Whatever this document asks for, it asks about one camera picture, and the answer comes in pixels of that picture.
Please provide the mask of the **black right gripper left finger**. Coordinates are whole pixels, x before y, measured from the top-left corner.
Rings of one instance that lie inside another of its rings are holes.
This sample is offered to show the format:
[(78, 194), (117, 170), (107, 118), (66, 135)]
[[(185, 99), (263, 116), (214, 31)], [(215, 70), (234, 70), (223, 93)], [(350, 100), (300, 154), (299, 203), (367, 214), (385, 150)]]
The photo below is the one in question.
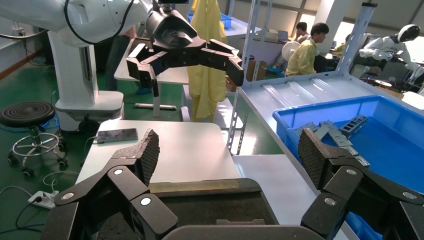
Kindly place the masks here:
[(152, 129), (139, 143), (118, 149), (99, 172), (55, 198), (40, 238), (91, 240), (108, 218), (121, 213), (139, 239), (162, 239), (178, 218), (149, 189), (159, 153)]

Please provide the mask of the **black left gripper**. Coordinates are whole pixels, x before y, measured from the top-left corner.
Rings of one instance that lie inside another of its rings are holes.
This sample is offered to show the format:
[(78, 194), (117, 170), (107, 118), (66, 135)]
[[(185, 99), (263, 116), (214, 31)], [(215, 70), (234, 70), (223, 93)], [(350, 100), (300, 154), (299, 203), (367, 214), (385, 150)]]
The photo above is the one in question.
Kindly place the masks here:
[(241, 87), (245, 74), (238, 50), (216, 39), (206, 43), (197, 31), (175, 9), (159, 7), (148, 14), (146, 32), (152, 48), (145, 43), (133, 43), (126, 58), (128, 74), (142, 88), (159, 97), (157, 76), (166, 68), (202, 65), (226, 72), (232, 82)]

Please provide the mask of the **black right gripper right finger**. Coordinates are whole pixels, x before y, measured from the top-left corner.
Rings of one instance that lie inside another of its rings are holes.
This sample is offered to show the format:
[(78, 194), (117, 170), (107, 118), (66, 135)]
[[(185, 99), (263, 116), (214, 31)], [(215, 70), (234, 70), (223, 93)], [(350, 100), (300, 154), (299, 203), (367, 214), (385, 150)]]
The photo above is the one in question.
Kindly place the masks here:
[(308, 128), (300, 135), (298, 155), (320, 192), (300, 224), (319, 239), (332, 240), (349, 213), (385, 240), (423, 239), (422, 194), (368, 170), (346, 149), (323, 143)]

